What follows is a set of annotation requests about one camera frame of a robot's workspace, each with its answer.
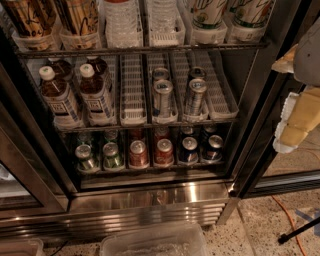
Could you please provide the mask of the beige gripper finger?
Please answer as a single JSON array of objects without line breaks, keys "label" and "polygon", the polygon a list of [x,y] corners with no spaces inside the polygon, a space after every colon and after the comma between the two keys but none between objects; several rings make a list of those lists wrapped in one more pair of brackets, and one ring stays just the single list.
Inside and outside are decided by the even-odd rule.
[{"label": "beige gripper finger", "polygon": [[271,69],[278,73],[294,73],[294,58],[298,45],[295,44],[280,59],[276,60]]},{"label": "beige gripper finger", "polygon": [[291,153],[320,124],[320,89],[308,87],[301,93],[290,92],[281,111],[273,148]]}]

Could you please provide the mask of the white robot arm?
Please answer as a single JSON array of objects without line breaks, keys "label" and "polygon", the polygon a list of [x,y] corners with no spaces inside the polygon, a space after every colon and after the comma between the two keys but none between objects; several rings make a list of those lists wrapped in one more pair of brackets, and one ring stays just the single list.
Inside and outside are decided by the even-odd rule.
[{"label": "white robot arm", "polygon": [[272,69],[306,85],[301,93],[289,93],[275,131],[275,151],[291,153],[320,124],[320,18]]}]

